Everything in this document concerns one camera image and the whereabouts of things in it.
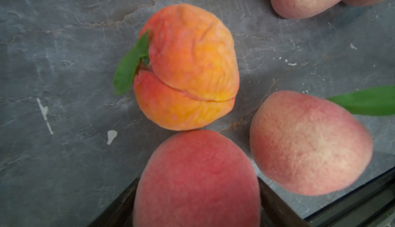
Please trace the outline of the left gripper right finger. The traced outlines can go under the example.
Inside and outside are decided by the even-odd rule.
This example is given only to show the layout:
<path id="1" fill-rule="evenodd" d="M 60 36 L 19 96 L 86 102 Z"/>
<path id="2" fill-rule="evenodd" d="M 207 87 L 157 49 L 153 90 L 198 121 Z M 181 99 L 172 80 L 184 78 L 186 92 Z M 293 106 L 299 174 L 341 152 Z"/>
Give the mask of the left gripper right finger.
<path id="1" fill-rule="evenodd" d="M 262 179 L 257 179 L 261 197 L 261 227 L 309 227 Z"/>

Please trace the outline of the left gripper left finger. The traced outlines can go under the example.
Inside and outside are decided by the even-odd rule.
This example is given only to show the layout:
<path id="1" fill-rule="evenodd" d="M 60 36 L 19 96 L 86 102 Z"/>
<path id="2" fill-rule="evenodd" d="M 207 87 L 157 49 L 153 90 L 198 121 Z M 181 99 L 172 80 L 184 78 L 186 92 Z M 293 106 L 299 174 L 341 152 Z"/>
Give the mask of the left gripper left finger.
<path id="1" fill-rule="evenodd" d="M 136 178 L 88 227 L 132 227 Z"/>

